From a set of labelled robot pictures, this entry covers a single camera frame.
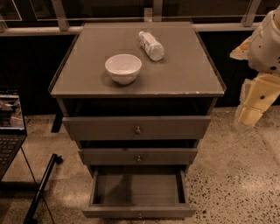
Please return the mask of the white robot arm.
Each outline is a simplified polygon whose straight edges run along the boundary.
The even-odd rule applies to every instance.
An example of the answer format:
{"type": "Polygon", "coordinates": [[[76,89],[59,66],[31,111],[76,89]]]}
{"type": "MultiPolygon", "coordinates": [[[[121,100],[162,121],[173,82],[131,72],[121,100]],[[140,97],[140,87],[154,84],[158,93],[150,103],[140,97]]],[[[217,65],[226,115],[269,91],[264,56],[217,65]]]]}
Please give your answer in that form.
{"type": "Polygon", "coordinates": [[[280,95],[280,5],[229,56],[258,72],[244,81],[236,116],[238,123],[254,126],[280,95]]]}

